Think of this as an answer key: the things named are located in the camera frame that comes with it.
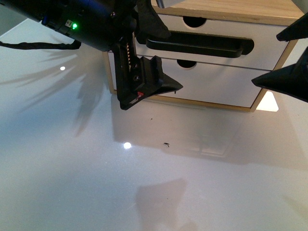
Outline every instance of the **white table surface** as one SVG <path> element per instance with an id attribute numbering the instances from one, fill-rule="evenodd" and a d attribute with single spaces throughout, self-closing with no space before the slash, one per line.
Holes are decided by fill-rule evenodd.
<path id="1" fill-rule="evenodd" d="M 30 21 L 0 40 L 69 41 Z M 86 45 L 0 60 L 0 230 L 308 230 L 307 103 L 121 111 Z"/>

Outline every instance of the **wire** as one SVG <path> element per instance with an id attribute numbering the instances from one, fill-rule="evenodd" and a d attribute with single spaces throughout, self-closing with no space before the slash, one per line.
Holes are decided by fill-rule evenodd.
<path id="1" fill-rule="evenodd" d="M 33 42 L 33 43 L 22 42 L 19 44 L 10 44 L 10 43 L 3 43 L 0 41 L 0 46 L 12 49 L 19 49 L 19 50 L 40 50 L 40 49 L 77 50 L 80 48 L 81 42 L 75 40 L 72 44 L 64 44 L 64 43 L 52 44 L 45 42 Z"/>

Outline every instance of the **white drawer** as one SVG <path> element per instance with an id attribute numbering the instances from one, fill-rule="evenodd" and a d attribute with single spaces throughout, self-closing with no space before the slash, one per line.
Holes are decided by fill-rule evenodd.
<path id="1" fill-rule="evenodd" d="M 116 89 L 113 58 L 113 54 L 109 53 L 113 85 Z M 183 68 L 178 65 L 177 60 L 162 61 L 164 73 L 184 86 L 176 94 L 172 92 L 161 94 L 162 96 L 241 107 L 251 107 L 260 92 L 260 88 L 254 86 L 251 80 L 268 72 L 205 63 L 197 63 L 193 68 Z"/>
<path id="2" fill-rule="evenodd" d="M 171 31 L 250 38 L 254 41 L 255 47 L 248 55 L 242 55 L 239 58 L 223 58 L 199 54 L 152 50 L 147 48 L 145 45 L 140 45 L 136 42 L 137 54 L 147 56 L 157 55 L 162 58 L 195 60 L 204 63 L 273 70 L 287 45 L 287 42 L 280 42 L 276 39 L 276 35 L 281 32 L 285 26 L 207 20 L 203 26 L 191 28 L 184 23 L 181 16 L 159 16 Z"/>

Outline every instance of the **indicator light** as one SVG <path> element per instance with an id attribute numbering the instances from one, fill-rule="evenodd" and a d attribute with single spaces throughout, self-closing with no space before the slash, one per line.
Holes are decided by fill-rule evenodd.
<path id="1" fill-rule="evenodd" d="M 77 23 L 73 23 L 72 27 L 73 27 L 72 29 L 75 30 L 78 27 Z"/>

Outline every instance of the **black handle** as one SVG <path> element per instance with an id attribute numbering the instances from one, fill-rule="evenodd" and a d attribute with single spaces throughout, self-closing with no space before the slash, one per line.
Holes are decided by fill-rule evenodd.
<path id="1" fill-rule="evenodd" d="M 175 51 L 211 55 L 226 58 L 238 58 L 249 54 L 255 43 L 249 38 L 234 38 L 216 35 L 201 35 L 171 31 L 171 37 L 148 38 L 146 46 L 154 50 Z"/>

